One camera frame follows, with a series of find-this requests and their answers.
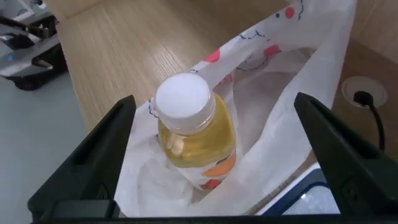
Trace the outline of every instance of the white bottle cap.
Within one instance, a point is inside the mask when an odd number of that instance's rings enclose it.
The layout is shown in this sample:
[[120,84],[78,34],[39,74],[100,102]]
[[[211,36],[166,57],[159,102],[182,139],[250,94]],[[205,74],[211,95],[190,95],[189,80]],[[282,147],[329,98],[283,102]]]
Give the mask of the white bottle cap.
[[178,134],[203,130],[216,113],[214,93],[206,80],[192,73],[166,79],[157,89],[155,107],[163,124]]

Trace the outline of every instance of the plastic bag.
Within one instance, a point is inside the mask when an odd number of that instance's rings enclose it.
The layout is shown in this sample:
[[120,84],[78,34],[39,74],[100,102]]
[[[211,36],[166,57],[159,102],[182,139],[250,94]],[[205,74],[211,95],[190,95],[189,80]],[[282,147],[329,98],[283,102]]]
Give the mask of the plastic bag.
[[[206,195],[167,160],[148,101],[136,111],[115,200],[128,217],[240,215],[307,158],[309,141],[294,109],[301,91],[329,108],[340,79],[356,1],[303,0],[221,46],[189,72],[226,102],[238,161]],[[313,52],[311,57],[303,52]]]

